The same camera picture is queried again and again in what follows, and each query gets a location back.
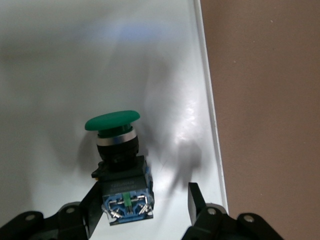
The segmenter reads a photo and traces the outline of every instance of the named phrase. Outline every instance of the white table surface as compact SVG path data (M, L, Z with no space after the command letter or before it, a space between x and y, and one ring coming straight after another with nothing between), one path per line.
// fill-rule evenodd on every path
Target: white table surface
M227 208L199 2L0 0L0 225L80 201L100 158L85 122L136 110L154 218L93 240L178 240L187 184Z

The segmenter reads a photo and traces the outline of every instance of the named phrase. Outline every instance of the screw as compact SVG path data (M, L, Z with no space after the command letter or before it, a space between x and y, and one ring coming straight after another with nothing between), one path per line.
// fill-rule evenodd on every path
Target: screw
M67 214L71 214L71 213L73 213L75 211L75 209L73 208L73 207L69 207L65 212L67 213Z
M244 217L244 220L246 220L248 223L253 223L255 221L255 219L250 216L250 215L245 215Z
M25 217L25 220L26 220L26 221L31 221L31 220L34 219L35 217L36 217L36 215L30 214L30 215L28 215L28 216Z
M208 213L210 215L215 215L217 212L216 212L216 210L214 208L210 207L210 208L208 208Z

